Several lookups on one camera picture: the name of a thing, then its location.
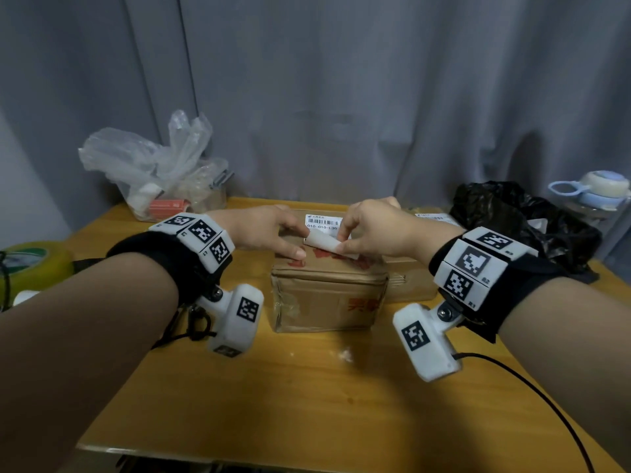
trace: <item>white wall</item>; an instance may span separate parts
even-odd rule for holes
[[[28,162],[0,110],[0,248],[70,235],[51,194]]]

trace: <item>wooden table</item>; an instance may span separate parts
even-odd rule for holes
[[[231,208],[271,204],[231,198]],[[303,209],[344,206],[288,202]],[[100,257],[146,230],[116,206],[66,242],[76,259]],[[271,310],[272,254],[235,252],[222,286],[248,282]],[[595,287],[631,304],[631,289],[600,262]],[[436,305],[438,299],[428,302]],[[549,407],[500,368],[465,359],[462,372],[419,379],[387,305],[371,331],[275,334],[262,317],[252,349],[228,359],[204,342],[150,352],[91,425],[80,446],[191,461],[335,472],[582,472],[579,450]],[[501,345],[464,328],[449,338],[523,369]],[[596,471],[622,469],[581,429]]]

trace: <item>black plastic bag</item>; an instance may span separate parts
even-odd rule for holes
[[[601,232],[542,197],[528,194],[516,182],[461,184],[451,214],[466,229],[484,226],[539,251],[586,284],[598,279],[588,266],[602,241]],[[548,219],[543,234],[529,219]]]

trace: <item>person's left arm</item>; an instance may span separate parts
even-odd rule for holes
[[[309,234],[275,206],[210,215],[237,248],[299,257],[278,228]],[[167,271],[130,253],[0,313],[0,471],[55,471],[160,337],[177,302]]]

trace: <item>blue bottle handle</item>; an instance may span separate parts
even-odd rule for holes
[[[554,186],[563,186],[563,185],[570,185],[572,186],[575,190],[574,191],[570,191],[570,192],[560,192],[556,189],[554,189]],[[573,196],[577,196],[585,191],[589,190],[589,186],[586,186],[585,184],[581,184],[578,181],[555,181],[555,182],[551,182],[550,184],[548,184],[548,189],[551,190],[554,194],[556,195],[560,195],[563,197],[573,197]]]

